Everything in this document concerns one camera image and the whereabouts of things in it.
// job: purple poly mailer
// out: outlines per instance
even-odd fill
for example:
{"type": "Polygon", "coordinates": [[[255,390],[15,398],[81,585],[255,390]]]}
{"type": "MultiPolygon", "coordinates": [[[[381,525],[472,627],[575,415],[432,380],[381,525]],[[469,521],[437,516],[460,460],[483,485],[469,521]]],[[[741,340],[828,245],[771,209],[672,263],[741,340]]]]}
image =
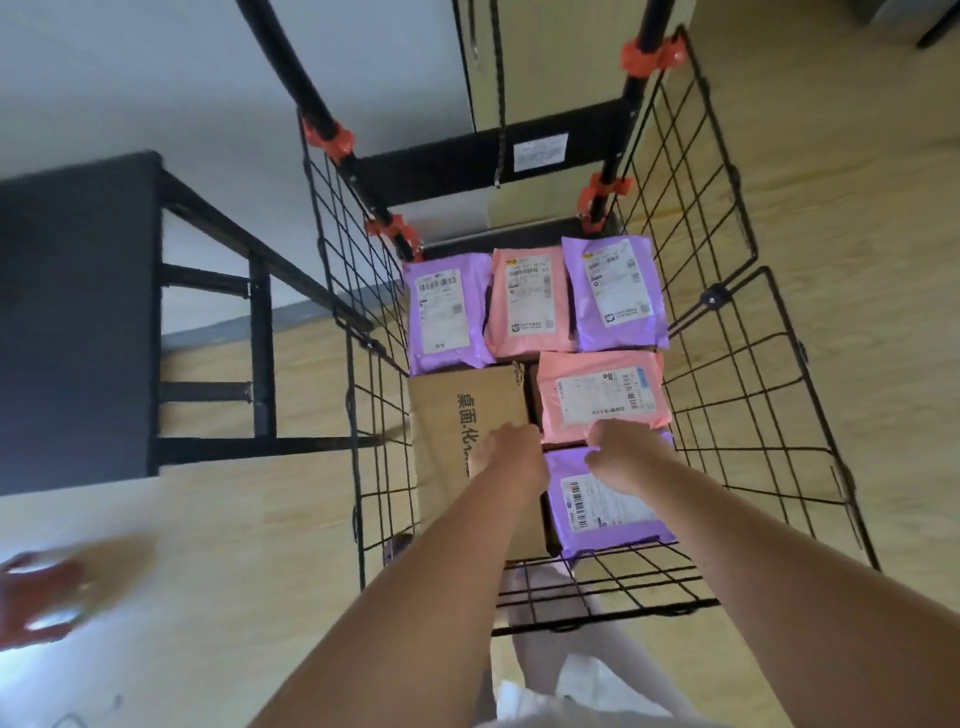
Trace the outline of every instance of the purple poly mailer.
{"type": "Polygon", "coordinates": [[[573,448],[544,454],[550,470],[547,497],[564,558],[637,542],[676,541],[640,498],[623,496],[590,473],[584,462],[588,452],[590,448],[573,448]]]}
{"type": "Polygon", "coordinates": [[[491,258],[483,253],[451,255],[403,266],[410,289],[411,376],[454,364],[475,369],[493,364],[483,339],[491,258]]]}
{"type": "Polygon", "coordinates": [[[649,238],[565,237],[563,244],[573,284],[578,351],[669,347],[666,310],[649,238]]]}

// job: wire basket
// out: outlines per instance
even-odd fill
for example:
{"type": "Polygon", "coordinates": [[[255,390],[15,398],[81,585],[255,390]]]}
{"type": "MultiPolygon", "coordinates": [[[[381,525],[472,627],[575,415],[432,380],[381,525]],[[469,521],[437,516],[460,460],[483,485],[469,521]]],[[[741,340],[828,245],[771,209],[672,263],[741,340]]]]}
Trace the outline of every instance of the wire basket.
{"type": "MultiPolygon", "coordinates": [[[[689,62],[648,86],[623,171],[636,190],[613,199],[607,226],[654,244],[672,322],[664,390],[675,446],[691,467],[774,517],[879,568],[804,347],[772,272],[755,266],[739,174],[707,80],[683,28],[677,37],[689,62]]],[[[405,392],[407,291],[390,240],[367,236],[364,206],[302,131],[301,140],[327,286],[373,327],[361,332],[340,319],[362,588],[420,528],[405,392]]],[[[719,603],[680,543],[542,559],[514,573],[536,564],[576,581],[558,588],[529,575],[505,579],[499,604],[518,617],[494,635],[685,615],[719,603]],[[569,599],[579,604],[576,616],[550,616],[552,602],[569,599]]]]}

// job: person's right arm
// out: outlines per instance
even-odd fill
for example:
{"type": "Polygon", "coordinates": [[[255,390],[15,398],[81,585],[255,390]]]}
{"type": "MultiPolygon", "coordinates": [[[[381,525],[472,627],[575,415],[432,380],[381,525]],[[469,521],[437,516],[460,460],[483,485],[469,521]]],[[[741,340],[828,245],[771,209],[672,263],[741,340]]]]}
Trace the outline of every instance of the person's right arm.
{"type": "Polygon", "coordinates": [[[768,516],[645,425],[603,420],[590,470],[672,530],[797,726],[960,725],[960,616],[768,516]]]}

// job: table top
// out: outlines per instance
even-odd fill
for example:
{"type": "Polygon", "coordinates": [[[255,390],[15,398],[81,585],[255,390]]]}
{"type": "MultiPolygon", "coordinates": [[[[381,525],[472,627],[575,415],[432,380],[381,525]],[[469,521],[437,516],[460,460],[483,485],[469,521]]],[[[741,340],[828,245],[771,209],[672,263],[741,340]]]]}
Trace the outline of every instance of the table top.
{"type": "Polygon", "coordinates": [[[156,474],[160,169],[0,182],[0,496],[156,474]]]}

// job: orange clamp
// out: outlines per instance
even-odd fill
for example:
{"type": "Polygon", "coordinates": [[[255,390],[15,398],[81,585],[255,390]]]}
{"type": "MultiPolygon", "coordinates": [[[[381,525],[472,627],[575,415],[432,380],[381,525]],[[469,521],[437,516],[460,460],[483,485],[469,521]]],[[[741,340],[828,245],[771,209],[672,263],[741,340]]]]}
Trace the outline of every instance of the orange clamp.
{"type": "Polygon", "coordinates": [[[403,222],[403,215],[394,215],[390,225],[383,225],[376,220],[368,220],[364,224],[364,229],[367,231],[367,235],[386,235],[387,237],[402,235],[403,239],[410,245],[410,250],[413,251],[414,261],[420,262],[423,260],[423,244],[420,242],[420,236],[417,235],[417,231],[403,222]]]}
{"type": "Polygon", "coordinates": [[[337,135],[332,139],[322,138],[316,130],[303,120],[303,133],[306,135],[306,143],[311,147],[320,147],[330,157],[330,161],[337,164],[344,157],[353,154],[353,142],[356,137],[350,130],[344,129],[337,122],[337,135]]]}
{"type": "Polygon", "coordinates": [[[590,221],[590,207],[593,205],[594,197],[606,197],[610,194],[625,195],[630,192],[633,186],[634,178],[632,177],[623,177],[613,180],[610,184],[603,184],[600,182],[600,173],[594,172],[590,176],[589,186],[584,187],[584,191],[580,193],[580,199],[577,200],[577,210],[580,212],[580,221],[584,232],[600,232],[607,224],[606,215],[595,223],[590,221]]]}
{"type": "Polygon", "coordinates": [[[666,40],[653,53],[643,53],[631,40],[620,51],[620,67],[635,79],[648,79],[656,70],[665,70],[686,61],[686,43],[681,37],[666,40]]]}

